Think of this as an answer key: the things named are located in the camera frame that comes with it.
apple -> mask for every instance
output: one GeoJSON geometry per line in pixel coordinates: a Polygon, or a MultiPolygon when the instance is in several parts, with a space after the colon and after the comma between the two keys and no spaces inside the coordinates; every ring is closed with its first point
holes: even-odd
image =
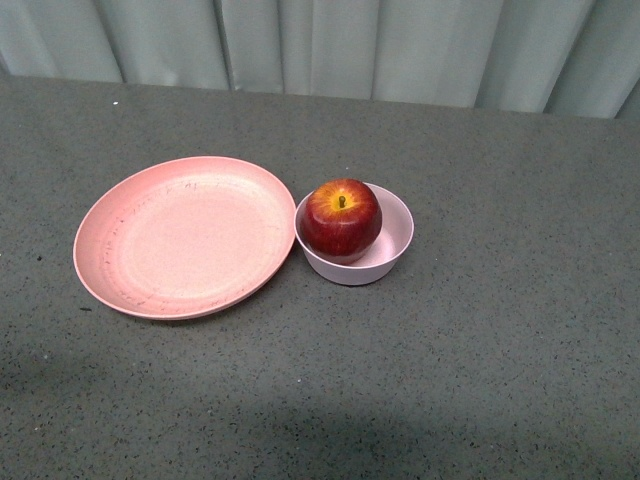
{"type": "Polygon", "coordinates": [[[367,253],[380,234],[382,210],[366,184],[338,178],[309,196],[300,229],[319,257],[348,265],[367,253]]]}

plate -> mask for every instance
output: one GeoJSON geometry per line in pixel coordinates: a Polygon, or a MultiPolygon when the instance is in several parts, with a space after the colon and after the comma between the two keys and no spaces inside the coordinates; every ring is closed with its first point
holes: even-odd
{"type": "Polygon", "coordinates": [[[273,174],[227,157],[190,157],[132,175],[100,198],[76,234],[80,281],[137,317],[180,320],[227,308],[280,268],[295,202],[273,174]]]}

small bowl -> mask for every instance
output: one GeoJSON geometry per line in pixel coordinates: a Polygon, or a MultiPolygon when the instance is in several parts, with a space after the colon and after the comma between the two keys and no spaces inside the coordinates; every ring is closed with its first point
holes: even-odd
{"type": "Polygon", "coordinates": [[[367,185],[382,209],[382,231],[364,257],[350,265],[338,265],[320,258],[302,237],[300,221],[311,193],[296,209],[296,238],[309,264],[322,277],[340,285],[366,285],[381,279],[393,268],[413,238],[413,217],[404,202],[389,190],[370,183],[367,185]]]}

light blue curtain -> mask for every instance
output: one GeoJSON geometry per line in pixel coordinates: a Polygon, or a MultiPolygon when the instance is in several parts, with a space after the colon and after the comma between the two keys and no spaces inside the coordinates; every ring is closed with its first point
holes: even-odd
{"type": "Polygon", "coordinates": [[[5,74],[640,119],[638,0],[0,0],[5,74]]]}

gray countertop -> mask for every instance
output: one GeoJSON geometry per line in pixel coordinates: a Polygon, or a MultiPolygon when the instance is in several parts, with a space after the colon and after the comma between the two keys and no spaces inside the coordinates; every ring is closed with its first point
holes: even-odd
{"type": "Polygon", "coordinates": [[[640,477],[640,124],[0,77],[0,477],[640,477]],[[185,322],[72,262],[110,187],[174,158],[351,176],[413,243],[332,284],[298,245],[185,322]]]}

